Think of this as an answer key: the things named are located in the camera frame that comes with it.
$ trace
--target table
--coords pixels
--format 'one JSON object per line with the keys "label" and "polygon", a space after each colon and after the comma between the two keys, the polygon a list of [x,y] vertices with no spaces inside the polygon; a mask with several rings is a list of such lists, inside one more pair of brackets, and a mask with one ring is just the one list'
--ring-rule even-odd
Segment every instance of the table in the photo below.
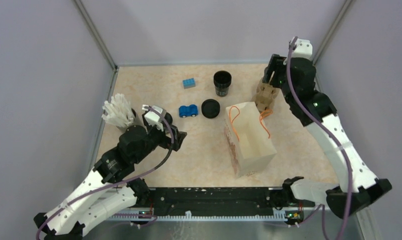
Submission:
{"label": "table", "polygon": [[[260,173],[236,178],[231,166],[230,150],[223,134],[225,107],[249,102],[264,74],[265,64],[162,65],[120,67],[113,95],[124,94],[139,115],[142,104],[158,105],[173,116],[179,131],[187,132],[181,149],[158,170],[145,177],[149,187],[277,187],[286,178],[337,183],[330,162],[315,139],[289,110],[282,94],[276,98],[273,114],[264,122],[271,133],[277,155]],[[229,94],[215,94],[213,75],[226,70],[232,75]],[[182,81],[195,78],[196,87],[184,89]],[[201,104],[215,99],[220,114],[208,119],[201,114]],[[179,118],[178,108],[196,104],[200,115]],[[97,159],[115,147],[122,132],[105,125]],[[135,165],[140,174],[156,166],[167,150],[158,147]]]}

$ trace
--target bag handle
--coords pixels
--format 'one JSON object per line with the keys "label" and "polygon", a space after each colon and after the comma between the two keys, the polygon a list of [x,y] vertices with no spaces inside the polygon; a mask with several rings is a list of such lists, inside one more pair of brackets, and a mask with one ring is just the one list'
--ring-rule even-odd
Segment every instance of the bag handle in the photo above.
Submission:
{"label": "bag handle", "polygon": [[[238,114],[237,114],[233,119],[232,119],[232,108],[236,108],[236,109],[238,110]],[[273,113],[273,110],[267,109],[267,110],[263,111],[263,112],[260,114],[260,117],[259,117],[261,126],[263,126],[264,130],[268,133],[268,138],[271,137],[271,134],[270,134],[270,132],[267,130],[267,128],[264,126],[262,120],[263,120],[264,118],[270,116],[272,113]],[[239,115],[240,115],[240,109],[239,109],[237,106],[235,106],[235,105],[231,106],[230,109],[229,109],[229,120],[230,120],[230,125],[232,126],[232,129],[233,129],[233,132],[235,133],[236,137],[238,138],[238,142],[239,142],[239,135],[238,135],[238,133],[236,132],[235,127],[233,126],[233,121],[234,121]]]}

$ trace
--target container holding white sticks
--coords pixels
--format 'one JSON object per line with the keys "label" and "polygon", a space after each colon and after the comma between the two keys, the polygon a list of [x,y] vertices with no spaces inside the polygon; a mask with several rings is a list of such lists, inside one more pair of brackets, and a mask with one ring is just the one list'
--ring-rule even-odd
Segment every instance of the container holding white sticks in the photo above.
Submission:
{"label": "container holding white sticks", "polygon": [[105,123],[116,126],[122,132],[125,132],[132,125],[143,126],[142,121],[136,111],[132,109],[130,101],[124,97],[124,94],[117,93],[112,96],[110,102],[104,102],[102,109],[104,109],[102,119],[105,120]]}

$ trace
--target black lid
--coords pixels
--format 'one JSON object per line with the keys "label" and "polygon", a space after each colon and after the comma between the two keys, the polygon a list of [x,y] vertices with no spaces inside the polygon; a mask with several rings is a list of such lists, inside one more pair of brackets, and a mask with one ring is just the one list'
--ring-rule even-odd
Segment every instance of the black lid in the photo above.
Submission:
{"label": "black lid", "polygon": [[232,83],[232,75],[228,71],[218,71],[214,74],[214,85],[218,88],[225,89]]}
{"label": "black lid", "polygon": [[214,99],[207,99],[201,105],[202,115],[213,119],[220,113],[220,104]]}

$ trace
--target gray wall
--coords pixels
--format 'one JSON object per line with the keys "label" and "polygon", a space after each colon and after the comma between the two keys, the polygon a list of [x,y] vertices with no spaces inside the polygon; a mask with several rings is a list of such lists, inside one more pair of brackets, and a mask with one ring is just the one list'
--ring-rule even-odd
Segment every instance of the gray wall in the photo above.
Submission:
{"label": "gray wall", "polygon": [[118,65],[268,62],[318,46],[343,0],[83,0]]}
{"label": "gray wall", "polygon": [[112,70],[70,0],[0,0],[0,240],[88,170]]}
{"label": "gray wall", "polygon": [[402,0],[356,1],[317,67],[364,162],[393,185],[372,206],[383,237],[402,239]]}

